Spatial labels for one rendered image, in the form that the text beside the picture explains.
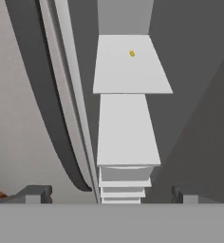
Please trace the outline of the white drawer stack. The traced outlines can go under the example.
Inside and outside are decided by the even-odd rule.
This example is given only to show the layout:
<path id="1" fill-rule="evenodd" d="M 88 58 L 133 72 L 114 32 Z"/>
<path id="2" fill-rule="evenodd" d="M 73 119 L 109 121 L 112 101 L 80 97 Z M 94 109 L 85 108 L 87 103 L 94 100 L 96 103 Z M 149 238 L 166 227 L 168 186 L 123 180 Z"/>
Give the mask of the white drawer stack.
<path id="1" fill-rule="evenodd" d="M 140 204 L 145 189 L 152 186 L 150 177 L 154 169 L 154 165 L 102 166 L 99 172 L 102 203 Z"/>

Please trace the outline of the light grey fridge door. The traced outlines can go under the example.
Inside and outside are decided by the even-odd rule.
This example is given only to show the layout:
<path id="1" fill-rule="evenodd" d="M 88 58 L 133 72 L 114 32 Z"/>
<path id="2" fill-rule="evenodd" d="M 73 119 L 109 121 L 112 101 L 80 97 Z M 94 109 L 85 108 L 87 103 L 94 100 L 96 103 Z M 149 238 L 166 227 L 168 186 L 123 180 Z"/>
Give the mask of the light grey fridge door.
<path id="1" fill-rule="evenodd" d="M 0 191 L 10 196 L 30 184 L 50 185 L 55 203 L 94 203 L 78 190 L 51 143 L 9 19 L 0 0 Z"/>

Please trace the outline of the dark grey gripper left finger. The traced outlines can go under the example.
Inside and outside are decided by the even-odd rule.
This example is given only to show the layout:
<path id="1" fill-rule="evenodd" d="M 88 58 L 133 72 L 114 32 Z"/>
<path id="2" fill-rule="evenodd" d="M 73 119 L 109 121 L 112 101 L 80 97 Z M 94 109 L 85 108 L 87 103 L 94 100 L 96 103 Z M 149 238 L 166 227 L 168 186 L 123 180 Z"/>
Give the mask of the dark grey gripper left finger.
<path id="1" fill-rule="evenodd" d="M 28 185 L 13 196 L 0 198 L 0 203 L 10 204 L 51 204 L 51 185 Z"/>

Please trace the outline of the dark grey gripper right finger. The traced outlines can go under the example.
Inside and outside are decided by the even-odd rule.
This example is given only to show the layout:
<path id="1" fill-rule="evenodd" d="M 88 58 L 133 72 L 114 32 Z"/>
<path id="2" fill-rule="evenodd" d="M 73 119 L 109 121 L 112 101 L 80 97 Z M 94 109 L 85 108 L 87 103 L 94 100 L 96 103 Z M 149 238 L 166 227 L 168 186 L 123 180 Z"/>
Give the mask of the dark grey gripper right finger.
<path id="1" fill-rule="evenodd" d="M 190 184 L 176 184 L 172 186 L 172 202 L 176 204 L 219 204 L 206 191 Z"/>

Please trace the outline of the white cupboard door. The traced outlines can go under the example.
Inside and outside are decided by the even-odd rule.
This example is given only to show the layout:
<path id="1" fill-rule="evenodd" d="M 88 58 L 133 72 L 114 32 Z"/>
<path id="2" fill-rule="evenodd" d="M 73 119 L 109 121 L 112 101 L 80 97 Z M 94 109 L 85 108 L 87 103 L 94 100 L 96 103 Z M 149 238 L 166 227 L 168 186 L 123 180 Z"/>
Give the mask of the white cupboard door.
<path id="1" fill-rule="evenodd" d="M 173 90 L 148 35 L 100 35 L 93 93 L 172 94 Z"/>

